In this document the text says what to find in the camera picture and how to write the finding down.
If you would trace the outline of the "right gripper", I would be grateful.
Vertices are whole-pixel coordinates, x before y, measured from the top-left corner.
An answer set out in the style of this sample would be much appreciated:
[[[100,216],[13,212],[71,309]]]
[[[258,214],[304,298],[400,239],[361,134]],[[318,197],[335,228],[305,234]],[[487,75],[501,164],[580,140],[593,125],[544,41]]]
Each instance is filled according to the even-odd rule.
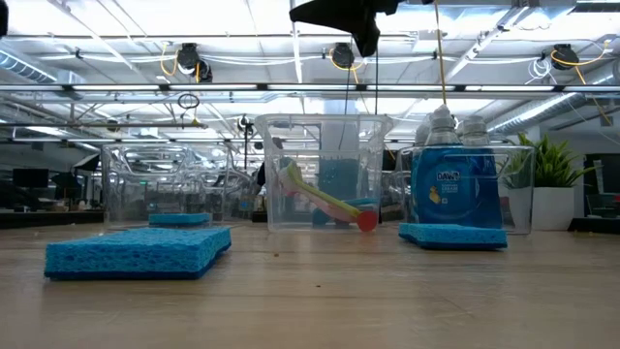
[[[292,22],[304,22],[339,30],[352,30],[359,54],[376,53],[381,31],[375,16],[396,13],[400,3],[410,0],[313,0],[290,10]],[[434,0],[412,0],[417,5],[433,4]]]

